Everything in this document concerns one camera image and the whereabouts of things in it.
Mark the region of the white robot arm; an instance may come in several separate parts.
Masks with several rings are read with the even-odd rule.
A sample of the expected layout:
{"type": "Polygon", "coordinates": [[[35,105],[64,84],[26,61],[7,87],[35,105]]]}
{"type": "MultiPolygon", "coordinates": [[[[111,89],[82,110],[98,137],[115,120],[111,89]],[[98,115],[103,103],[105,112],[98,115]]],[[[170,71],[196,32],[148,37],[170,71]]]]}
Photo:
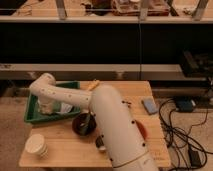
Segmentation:
{"type": "Polygon", "coordinates": [[[159,171],[130,109],[116,88],[101,84],[89,91],[61,88],[55,83],[51,74],[44,73],[29,89],[41,104],[57,100],[91,111],[113,171],[159,171]]]}

